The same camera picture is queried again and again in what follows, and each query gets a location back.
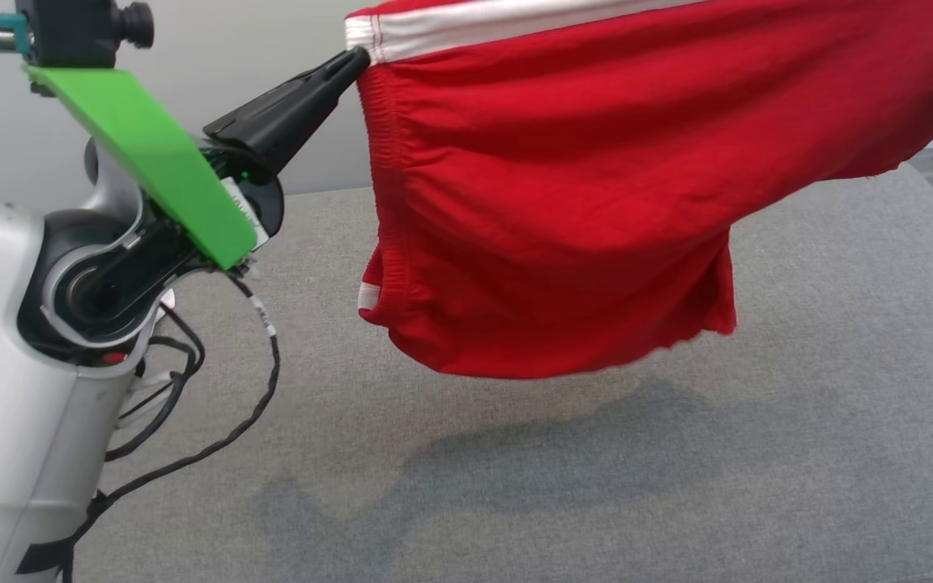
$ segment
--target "cable label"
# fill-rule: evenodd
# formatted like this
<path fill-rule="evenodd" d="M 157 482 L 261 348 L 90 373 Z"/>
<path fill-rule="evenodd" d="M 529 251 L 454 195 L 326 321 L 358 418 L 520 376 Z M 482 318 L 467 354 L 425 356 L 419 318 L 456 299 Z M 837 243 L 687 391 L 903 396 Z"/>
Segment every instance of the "cable label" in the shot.
<path fill-rule="evenodd" d="M 266 306 L 262 303 L 262 300 L 258 299 L 258 296 L 250 296 L 249 301 L 251 305 L 254 306 L 254 309 L 257 310 L 258 317 L 262 319 L 262 325 L 266 327 L 266 332 L 269 333 L 269 336 L 275 336 L 275 326 L 271 324 L 271 315 L 269 315 L 269 310 L 266 310 Z"/>

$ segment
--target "black cable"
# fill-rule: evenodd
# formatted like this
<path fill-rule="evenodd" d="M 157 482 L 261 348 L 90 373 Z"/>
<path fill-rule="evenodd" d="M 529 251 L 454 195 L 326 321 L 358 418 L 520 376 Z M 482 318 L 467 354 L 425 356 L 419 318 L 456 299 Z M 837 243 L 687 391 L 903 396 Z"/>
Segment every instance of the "black cable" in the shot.
<path fill-rule="evenodd" d="M 156 391 L 153 391 L 153 394 L 149 395 L 148 398 L 142 399 L 142 401 L 139 402 L 139 405 L 133 406 L 129 410 L 127 410 L 125 413 L 122 413 L 120 416 L 120 419 L 127 419 L 131 417 L 133 413 L 142 409 L 142 407 L 146 406 L 149 402 L 153 401 L 153 399 L 158 398 L 160 395 L 163 395 L 165 391 L 171 388 L 171 384 L 173 383 L 171 381 L 168 381 L 167 385 L 160 387 Z"/>
<path fill-rule="evenodd" d="M 63 583 L 73 582 L 75 545 L 77 545 L 82 536 L 87 534 L 89 529 L 91 529 L 93 525 L 96 524 L 96 521 L 100 520 L 100 517 L 103 516 L 107 510 L 111 509 L 111 506 L 114 506 L 115 503 L 117 503 L 122 497 L 132 494 L 134 491 L 139 490 L 139 488 L 151 483 L 151 481 L 162 479 L 162 477 L 178 472 L 182 468 L 192 466 L 193 464 L 196 464 L 196 462 L 203 461 L 205 458 L 210 457 L 212 454 L 218 453 L 222 449 L 232 445 L 234 442 L 236 442 L 237 439 L 240 439 L 240 436 L 243 436 L 245 432 L 248 431 L 248 429 L 256 424 L 256 422 L 262 417 L 262 414 L 266 408 L 269 406 L 273 396 L 275 396 L 275 387 L 277 387 L 279 384 L 279 372 L 281 365 L 279 340 L 277 340 L 277 337 L 275 337 L 275 328 L 273 328 L 271 325 L 269 313 L 267 313 L 264 309 L 264 306 L 262 306 L 262 302 L 257 301 L 254 292 L 252 292 L 251 289 L 247 287 L 247 285 L 243 284 L 243 282 L 237 280 L 236 277 L 232 275 L 229 275 L 229 280 L 233 283 L 233 285 L 236 285 L 236 287 L 240 289 L 241 292 L 243 292 L 244 296 L 247 296 L 247 299 L 254 305 L 255 309 L 258 311 L 258 316 L 262 319 L 262 324 L 264 325 L 264 328 L 266 328 L 267 334 L 269 334 L 269 344 L 271 346 L 271 355 L 273 356 L 273 368 L 271 369 L 271 374 L 269 375 L 269 387 L 266 389 L 266 394 L 262 395 L 262 398 L 259 399 L 257 405 L 254 407 L 254 411 L 251 412 L 251 415 L 249 415 L 246 420 L 241 422 L 240 425 L 237 425 L 237 427 L 234 428 L 233 431 L 222 440 L 218 440 L 217 442 L 208 445 L 207 447 L 203 448 L 200 453 L 190 455 L 189 457 L 184 457 L 181 460 L 174 462 L 173 464 L 169 464 L 163 468 L 149 472 L 148 474 L 139 477 L 139 479 L 134 479 L 125 484 L 125 486 L 119 487 L 108 496 L 101 495 L 103 493 L 97 494 L 96 498 L 92 501 L 92 504 L 90 504 L 88 507 L 88 517 L 85 520 L 85 524 L 82 524 L 82 526 L 78 528 L 78 531 L 68 538 L 68 542 L 70 543 L 70 561 L 68 561 L 68 564 L 62 565 Z M 179 328 L 182 329 L 182 332 L 186 332 L 186 330 L 189 329 L 188 326 L 185 326 L 184 322 L 178 325 Z M 192 334 L 192 332 L 192 330 L 189 330 L 191 339 L 194 339 L 196 335 Z M 194 344 L 197 344 L 198 340 L 199 339 L 194 339 Z M 188 380 L 188 377 L 186 377 L 185 379 L 182 379 L 182 383 L 185 384 L 185 381 Z M 181 387 L 178 385 L 178 379 L 176 382 L 177 384 L 175 385 L 175 390 L 181 391 Z"/>
<path fill-rule="evenodd" d="M 197 336 L 197 333 L 193 332 L 193 329 L 190 327 L 190 325 L 186 324 L 185 320 L 182 320 L 178 313 L 175 313 L 175 310 L 170 309 L 168 306 L 161 305 L 160 308 L 168 314 L 168 317 L 170 317 L 171 320 L 175 322 L 175 325 L 177 325 L 178 329 L 182 331 L 182 334 L 184 334 L 186 338 L 188 338 L 193 343 L 193 346 L 196 347 L 196 362 L 193 362 L 192 368 L 190 368 L 189 363 L 186 362 L 186 369 L 184 372 L 182 372 L 182 376 L 185 378 L 185 380 L 182 381 L 182 387 L 177 387 L 177 380 L 173 378 L 170 383 L 162 388 L 159 388 L 154 394 L 149 395 L 148 398 L 144 398 L 143 401 L 138 403 L 138 405 L 131 407 L 125 413 L 121 414 L 121 419 L 131 417 L 132 414 L 136 411 L 139 411 L 141 407 L 146 406 L 149 402 L 153 401 L 153 399 L 156 399 L 160 395 L 164 394 L 164 392 L 168 389 L 175 387 L 175 389 L 172 390 L 172 393 L 168 395 L 168 401 L 164 402 L 164 405 L 160 407 L 158 414 L 153 417 L 151 423 L 146 425 L 146 427 L 139 433 L 139 435 L 134 436 L 134 438 L 125 443 L 125 445 L 107 451 L 107 462 L 115 462 L 120 460 L 122 457 L 126 457 L 126 455 L 131 455 L 136 449 L 145 443 L 146 440 L 151 438 L 151 436 L 155 434 L 155 432 L 158 431 L 160 427 L 162 427 L 164 422 L 168 420 L 168 417 L 171 415 L 172 411 L 174 411 L 175 406 L 178 403 L 178 398 L 181 396 L 181 391 L 185 388 L 185 383 L 194 374 L 200 372 L 200 368 L 202 368 L 204 365 L 204 360 L 207 358 L 207 348 L 204 347 L 204 343 L 200 339 L 200 336 Z"/>
<path fill-rule="evenodd" d="M 196 464 L 196 462 L 202 462 L 211 455 L 214 455 L 222 449 L 232 445 L 234 442 L 236 442 L 237 439 L 240 439 L 240 436 L 244 435 L 245 432 L 247 432 L 248 429 L 250 429 L 259 420 L 260 417 L 262 417 L 264 412 L 266 412 L 266 407 L 269 406 L 269 402 L 271 402 L 271 399 L 273 399 L 273 396 L 275 395 L 275 387 L 277 387 L 279 384 L 281 363 L 279 340 L 275 338 L 275 332 L 273 329 L 271 329 L 269 314 L 267 314 L 266 311 L 264 311 L 264 308 L 260 306 L 260 302 L 254 302 L 254 292 L 252 292 L 251 289 L 249 289 L 247 285 L 244 284 L 244 282 L 241 282 L 232 276 L 229 277 L 229 281 L 231 281 L 233 285 L 236 285 L 236 287 L 240 289 L 241 292 L 243 292 L 244 296 L 247 296 L 248 300 L 252 301 L 255 308 L 258 310 L 259 317 L 262 318 L 262 324 L 266 326 L 266 331 L 269 331 L 269 343 L 271 345 L 271 355 L 273 356 L 273 368 L 271 369 L 271 374 L 269 375 L 269 388 L 266 389 L 266 394 L 264 394 L 262 398 L 259 399 L 257 405 L 254 407 L 254 411 L 251 412 L 251 415 L 249 415 L 249 417 L 243 422 L 238 424 L 236 428 L 234 428 L 232 432 L 230 432 L 229 435 L 225 437 L 225 439 L 218 440 L 217 442 L 208 445 L 207 447 L 203 448 L 200 453 L 190 455 L 189 457 L 184 457 L 181 460 L 174 462 L 173 464 L 169 464 L 163 468 L 149 472 L 148 474 L 139 477 L 139 479 L 134 479 L 125 484 L 125 486 L 119 487 L 116 491 L 107 497 L 108 504 L 112 505 L 114 502 L 120 500 L 123 496 L 129 495 L 130 493 L 139 490 L 139 488 L 146 486 L 146 484 L 151 483 L 151 481 L 162 479 L 164 476 L 178 472 L 178 470 L 181 470 L 182 468 L 192 466 L 193 464 Z"/>
<path fill-rule="evenodd" d="M 125 445 L 120 445 L 107 451 L 107 462 L 115 462 L 122 457 L 126 457 L 126 455 L 131 455 L 142 444 L 146 443 L 146 440 L 151 438 L 153 434 L 158 432 L 158 429 L 160 429 L 160 427 L 164 425 L 164 422 L 168 420 L 168 417 L 171 416 L 171 412 L 175 410 L 175 406 L 178 405 L 178 399 L 182 396 L 182 389 L 185 388 L 186 381 L 188 381 L 195 372 L 197 353 L 193 348 L 189 347 L 189 344 L 179 343 L 178 340 L 164 336 L 153 336 L 149 339 L 149 344 L 151 344 L 151 346 L 164 346 L 174 348 L 174 350 L 177 351 L 183 351 L 185 353 L 185 370 L 182 374 L 172 372 L 172 388 L 171 394 L 168 395 L 168 401 L 164 402 L 164 405 L 160 407 L 160 411 L 156 413 L 153 420 L 149 422 L 138 435 L 130 439 Z"/>

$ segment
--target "white stripe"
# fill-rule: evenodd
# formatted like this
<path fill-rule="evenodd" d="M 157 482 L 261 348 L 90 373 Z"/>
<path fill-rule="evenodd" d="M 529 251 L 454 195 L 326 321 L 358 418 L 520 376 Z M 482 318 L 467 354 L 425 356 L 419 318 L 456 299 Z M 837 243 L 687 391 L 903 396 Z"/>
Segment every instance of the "white stripe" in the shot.
<path fill-rule="evenodd" d="M 372 283 L 363 283 L 359 287 L 359 310 L 371 310 L 381 301 L 381 287 Z"/>
<path fill-rule="evenodd" d="M 373 63 L 398 62 L 601 19 L 660 11 L 707 0 L 474 0 L 345 21 L 347 47 L 364 47 Z"/>

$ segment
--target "white label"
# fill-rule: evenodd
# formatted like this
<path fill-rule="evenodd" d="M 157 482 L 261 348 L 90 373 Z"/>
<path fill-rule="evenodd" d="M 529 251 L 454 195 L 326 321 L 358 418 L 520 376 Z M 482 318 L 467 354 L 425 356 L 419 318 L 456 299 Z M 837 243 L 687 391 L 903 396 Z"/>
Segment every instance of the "white label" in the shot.
<path fill-rule="evenodd" d="M 236 206 L 240 207 L 244 216 L 247 217 L 247 221 L 253 226 L 254 235 L 258 237 L 258 243 L 254 246 L 255 250 L 260 249 L 265 243 L 269 243 L 269 233 L 267 233 L 266 228 L 262 226 L 262 221 L 258 220 L 258 215 L 255 213 L 254 207 L 251 206 L 251 203 L 247 202 L 247 197 L 241 192 L 240 185 L 232 178 L 225 178 L 225 180 L 222 181 L 222 185 L 229 191 L 229 197 L 236 203 Z"/>
<path fill-rule="evenodd" d="M 257 310 L 258 317 L 262 319 L 262 326 L 266 328 L 266 333 L 270 336 L 275 336 L 275 326 L 271 324 L 271 315 L 269 315 L 269 310 L 266 310 L 266 306 L 262 303 L 262 300 L 258 299 L 258 296 L 250 296 L 251 305 L 254 306 L 254 309 Z"/>

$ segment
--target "red cloth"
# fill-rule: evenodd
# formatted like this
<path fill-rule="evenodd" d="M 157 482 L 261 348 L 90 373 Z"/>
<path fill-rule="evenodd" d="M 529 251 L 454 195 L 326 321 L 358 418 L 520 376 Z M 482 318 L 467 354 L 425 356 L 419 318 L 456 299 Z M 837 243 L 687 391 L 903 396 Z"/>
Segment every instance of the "red cloth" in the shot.
<path fill-rule="evenodd" d="M 933 0 L 530 1 L 636 10 L 475 44 L 528 28 L 507 1 L 348 21 L 374 56 L 381 221 L 360 313 L 438 372 L 554 377 L 730 334 L 734 222 L 933 139 Z"/>

